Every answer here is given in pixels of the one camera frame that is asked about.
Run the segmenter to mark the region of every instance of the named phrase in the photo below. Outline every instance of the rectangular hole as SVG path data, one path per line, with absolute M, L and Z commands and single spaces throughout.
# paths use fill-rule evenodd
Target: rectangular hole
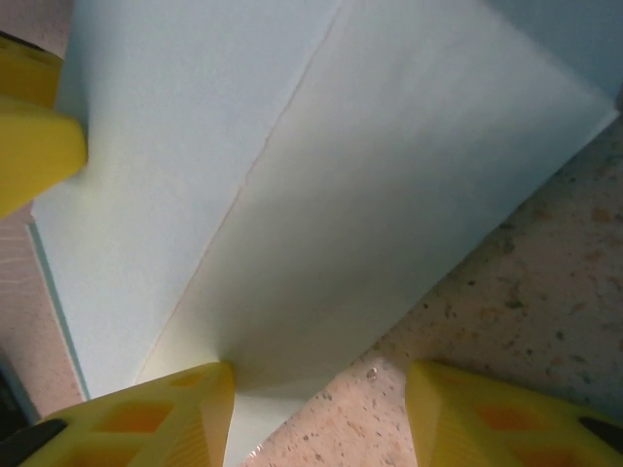
M 545 428 L 534 413 L 512 406 L 479 406 L 476 413 L 495 431 L 528 431 Z
M 168 403 L 128 402 L 112 409 L 94 431 L 108 433 L 153 433 L 173 408 Z

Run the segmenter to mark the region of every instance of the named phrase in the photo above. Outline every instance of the black object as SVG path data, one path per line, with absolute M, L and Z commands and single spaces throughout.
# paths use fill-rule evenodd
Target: black object
M 11 390 L 4 372 L 0 371 L 0 442 L 28 425 L 28 419 L 18 403 L 18 398 Z
M 582 416 L 577 421 L 619 454 L 623 454 L 623 428 L 590 416 Z
M 19 430 L 0 443 L 0 467 L 18 467 L 66 426 L 66 421 L 54 418 Z

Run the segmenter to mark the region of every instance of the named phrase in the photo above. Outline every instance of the speckled countertop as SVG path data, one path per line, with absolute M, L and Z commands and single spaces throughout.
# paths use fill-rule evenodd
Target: speckled countertop
M 62 53 L 70 11 L 70 0 L 0 0 L 0 29 Z M 12 364 L 46 414 L 80 394 L 36 273 L 23 228 L 28 219 L 22 213 L 0 222 L 0 329 L 7 333 L 11 320 L 3 347 L 10 344 Z M 29 345 L 33 323 L 41 331 L 37 350 Z M 415 466 L 404 374 L 417 358 L 448 361 L 623 417 L 621 122 L 526 201 L 245 465 Z

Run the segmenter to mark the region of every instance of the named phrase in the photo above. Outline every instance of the beige speckled surface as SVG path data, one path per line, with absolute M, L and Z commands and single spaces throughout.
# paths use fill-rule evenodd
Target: beige speckled surface
M 0 28 L 62 51 L 70 6 L 0 0 Z M 12 363 L 45 413 L 75 402 L 78 393 L 18 217 L 0 224 L 2 344 L 11 343 Z M 17 326 L 9 328 L 11 320 Z M 524 203 L 245 465 L 415 466 L 403 396 L 405 369 L 416 358 L 442 359 L 623 417 L 621 122 Z

